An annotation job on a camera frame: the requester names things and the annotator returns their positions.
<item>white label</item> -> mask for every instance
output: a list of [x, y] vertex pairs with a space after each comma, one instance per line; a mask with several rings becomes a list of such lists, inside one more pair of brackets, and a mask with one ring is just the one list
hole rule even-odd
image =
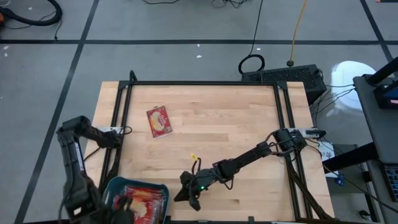
[[[326, 161], [328, 159], [331, 159], [335, 156], [335, 152], [333, 150], [333, 145], [329, 142], [323, 142], [323, 141], [318, 141], [319, 142], [319, 151], [322, 153], [322, 162]], [[326, 177], [334, 177], [337, 178], [337, 176], [333, 173], [328, 173], [325, 174]]]
[[77, 155], [77, 161], [79, 162], [80, 171], [85, 171], [85, 167], [83, 165], [83, 159], [81, 158], [80, 147], [77, 142], [75, 142], [75, 147], [76, 147], [76, 155]]

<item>black metal frame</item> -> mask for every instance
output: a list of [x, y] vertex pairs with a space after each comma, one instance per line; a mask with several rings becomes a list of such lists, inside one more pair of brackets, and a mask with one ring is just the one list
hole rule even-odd
[[[279, 119], [279, 126], [280, 128], [285, 128], [285, 121], [284, 121], [284, 116], [282, 112], [282, 104], [280, 101], [280, 96], [279, 96], [279, 88], [283, 90], [284, 93], [284, 98], [285, 98], [285, 104], [286, 104], [286, 111], [287, 111], [287, 117], [289, 120], [289, 126], [291, 128], [295, 127], [294, 123], [294, 117], [293, 117], [293, 111], [292, 107], [290, 104], [290, 97], [289, 97], [289, 92], [287, 88], [287, 83], [286, 82], [214, 82], [214, 81], [138, 81], [134, 72], [130, 71], [130, 80], [128, 81], [119, 81], [119, 86], [118, 86], [118, 92], [116, 94], [116, 101], [114, 105], [114, 111], [113, 111], [113, 117], [111, 121], [111, 126], [116, 126], [117, 125], [117, 119], [118, 119], [118, 114], [119, 114], [119, 109], [120, 109], [120, 102], [122, 100], [122, 92], [124, 89], [127, 87], [127, 94], [126, 94], [126, 100], [123, 108], [123, 115], [122, 115], [122, 121], [121, 121], [121, 126], [125, 127], [126, 126], [126, 121], [127, 121], [127, 112], [129, 109], [129, 104], [130, 104], [130, 99], [131, 99], [131, 93], [132, 93], [132, 87], [133, 85], [248, 85], [248, 86], [272, 86], [274, 88], [274, 95], [275, 95], [275, 103], [277, 107], [277, 114], [278, 114], [278, 119]], [[110, 158], [111, 158], [111, 149], [106, 149], [105, 157], [104, 157], [104, 163], [103, 163], [103, 169], [101, 171], [101, 179], [99, 182], [99, 188], [104, 189], [106, 185], [108, 184], [109, 180], [112, 179], [113, 177], [117, 176], [118, 170], [119, 170], [119, 162], [120, 162], [120, 156], [121, 156], [121, 149], [122, 146], [119, 149], [116, 149], [116, 155], [115, 155], [115, 160], [112, 165], [112, 168], [109, 172], [107, 170], [109, 169], [109, 163], [110, 163]], [[296, 161], [297, 161], [297, 169], [298, 169], [298, 174], [303, 181], [303, 183], [307, 186], [306, 180], [305, 180], [305, 174], [304, 174], [304, 169], [303, 169], [303, 163], [302, 163], [302, 158], [300, 153], [295, 153]], [[286, 162], [290, 162], [292, 158], [290, 156], [285, 158]], [[294, 211], [294, 217], [297, 220], [302, 220], [302, 217], [300, 215], [300, 206], [299, 206], [299, 200], [297, 198], [297, 190], [295, 186], [295, 182], [293, 181], [292, 178], [289, 177], [289, 187], [290, 187], [290, 194], [292, 197], [292, 206], [293, 206], [293, 211]], [[310, 204], [308, 203], [307, 199], [303, 197], [304, 205], [305, 205], [305, 213], [306, 213], [306, 220], [312, 220], [313, 215], [312, 215], [312, 208]], [[270, 222], [255, 222], [254, 217], [248, 217], [249, 218], [249, 223], [270, 223]], [[185, 223], [195, 223], [196, 221], [171, 221], [170, 217], [166, 218], [166, 223], [167, 224], [185, 224]], [[214, 223], [214, 224], [243, 224], [247, 222], [236, 222], [236, 221], [231, 221], [231, 222], [214, 222], [214, 221], [206, 221], [207, 223]]]

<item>gray floor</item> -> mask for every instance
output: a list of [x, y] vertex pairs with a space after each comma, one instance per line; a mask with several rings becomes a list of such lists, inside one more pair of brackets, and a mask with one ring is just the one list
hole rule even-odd
[[[92, 118], [100, 83], [126, 79], [131, 69], [140, 80], [239, 80], [238, 63], [250, 51], [248, 43], [254, 34], [260, 5], [260, 0], [250, 0], [239, 9], [230, 5], [215, 9], [211, 0], [181, 0], [176, 4], [155, 6], [140, 0], [59, 2], [63, 19], [58, 32], [61, 41], [57, 44], [52, 42], [57, 25], [0, 29], [2, 223], [16, 220], [37, 158], [46, 149], [48, 154], [43, 154], [47, 159], [37, 185], [35, 177], [31, 181], [35, 190], [30, 205], [26, 215], [21, 212], [19, 218], [24, 217], [25, 222], [57, 218], [65, 173], [56, 139], [52, 138], [49, 146], [44, 144], [52, 121], [59, 126], [62, 121], [81, 114]], [[264, 0], [257, 40], [290, 40], [303, 2]], [[96, 3], [98, 7], [93, 11], [92, 23], [87, 22]], [[366, 3], [382, 38], [395, 40], [387, 44], [396, 44], [398, 3], [379, 4], [373, 0], [366, 0]], [[33, 19], [53, 11], [43, 0], [11, 0], [9, 7]], [[6, 25], [23, 26], [16, 21]], [[180, 44], [180, 39], [198, 41]], [[309, 0], [297, 39], [314, 41], [298, 42], [295, 64], [316, 64], [323, 69], [326, 83], [330, 82], [332, 66], [339, 62], [359, 61], [377, 70], [387, 63], [388, 54], [398, 56], [397, 45], [388, 45], [389, 52], [383, 51], [385, 42], [375, 34], [360, 0]], [[94, 40], [101, 40], [102, 44], [95, 44]], [[107, 40], [126, 41], [106, 44]], [[161, 44], [155, 40], [169, 41]], [[230, 44], [229, 40], [246, 40], [247, 44]], [[285, 67], [291, 48], [288, 42], [264, 43], [256, 45], [254, 51], [264, 56], [266, 68]], [[248, 61], [244, 70], [253, 71], [258, 67], [258, 62]], [[62, 106], [60, 94], [69, 78], [73, 79], [65, 104], [58, 107], [62, 109], [58, 114], [55, 109], [57, 103]], [[356, 122], [365, 125], [362, 118]], [[328, 124], [320, 128], [334, 127]], [[352, 135], [349, 130], [341, 130], [330, 135], [329, 140], [359, 145], [371, 140], [368, 133], [355, 138]], [[338, 217], [360, 221], [355, 214], [360, 208], [339, 206], [347, 200], [363, 205], [362, 199], [352, 198], [358, 197], [332, 195], [333, 206]]]

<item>yellow cable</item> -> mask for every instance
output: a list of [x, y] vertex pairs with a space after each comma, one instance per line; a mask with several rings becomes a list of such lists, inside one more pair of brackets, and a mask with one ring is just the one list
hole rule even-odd
[[294, 42], [296, 40], [297, 28], [299, 27], [299, 24], [301, 22], [301, 18], [303, 17], [304, 9], [305, 9], [305, 6], [307, 5], [307, 1], [308, 0], [304, 1], [304, 5], [303, 5], [303, 8], [301, 9], [300, 17], [298, 18], [296, 28], [294, 29], [293, 42], [292, 42], [292, 53], [290, 54], [290, 60], [291, 61], [293, 60], [293, 55], [294, 55]]

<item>wooden tabletop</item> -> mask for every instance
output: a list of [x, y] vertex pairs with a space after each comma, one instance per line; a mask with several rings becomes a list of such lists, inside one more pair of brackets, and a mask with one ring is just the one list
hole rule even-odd
[[[288, 86], [296, 127], [312, 127], [302, 83], [288, 83]], [[103, 82], [93, 126], [110, 126], [117, 87], [118, 82]], [[283, 94], [280, 96], [285, 123], [289, 126]], [[154, 139], [146, 111], [163, 105], [173, 133]], [[202, 192], [199, 212], [188, 202], [173, 201], [181, 189], [181, 173], [192, 167], [191, 153], [202, 158], [202, 168], [211, 167], [214, 162], [252, 149], [280, 128], [273, 87], [133, 86], [127, 125], [132, 133], [124, 137], [119, 175], [165, 184], [170, 190], [168, 215], [172, 220], [247, 221], [248, 216], [254, 216], [256, 221], [294, 220], [284, 160], [276, 156], [259, 159], [241, 169], [235, 175], [232, 190], [213, 184]], [[85, 155], [96, 148], [96, 143], [89, 141]], [[85, 162], [88, 175], [97, 185], [104, 152], [101, 150]], [[334, 216], [319, 154], [308, 147], [302, 151], [302, 160], [309, 191], [323, 209]], [[299, 200], [302, 217], [305, 217], [301, 194]]]

